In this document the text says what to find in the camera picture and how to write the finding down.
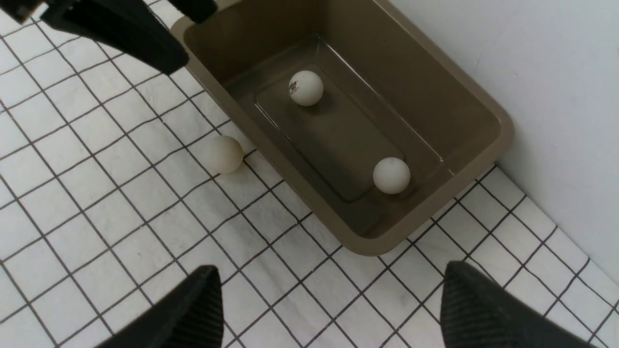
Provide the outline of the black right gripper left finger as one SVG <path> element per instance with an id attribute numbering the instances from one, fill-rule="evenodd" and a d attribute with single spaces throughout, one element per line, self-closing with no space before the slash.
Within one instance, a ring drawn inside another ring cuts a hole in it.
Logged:
<path id="1" fill-rule="evenodd" d="M 100 348 L 221 348 L 222 285 L 215 266 L 199 266 L 168 295 Z"/>

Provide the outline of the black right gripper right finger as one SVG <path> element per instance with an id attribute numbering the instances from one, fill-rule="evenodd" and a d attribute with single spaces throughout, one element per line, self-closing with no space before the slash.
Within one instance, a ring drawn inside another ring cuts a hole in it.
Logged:
<path id="1" fill-rule="evenodd" d="M 588 348 L 589 343 L 464 261 L 447 264 L 440 327 L 447 348 Z"/>

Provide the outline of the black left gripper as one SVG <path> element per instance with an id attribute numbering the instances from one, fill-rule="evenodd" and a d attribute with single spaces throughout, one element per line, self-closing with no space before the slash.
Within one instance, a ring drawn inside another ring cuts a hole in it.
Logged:
<path id="1" fill-rule="evenodd" d="M 143 0 L 1 0 L 1 10 L 24 24 L 43 5 L 39 19 L 58 31 L 113 47 L 170 75 L 188 64 L 183 46 Z"/>

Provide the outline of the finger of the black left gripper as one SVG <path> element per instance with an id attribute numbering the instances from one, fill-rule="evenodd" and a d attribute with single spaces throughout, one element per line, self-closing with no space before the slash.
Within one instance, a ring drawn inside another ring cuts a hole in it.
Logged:
<path id="1" fill-rule="evenodd" d="M 218 11 L 216 0 L 169 0 L 180 13 L 194 23 L 202 23 Z"/>

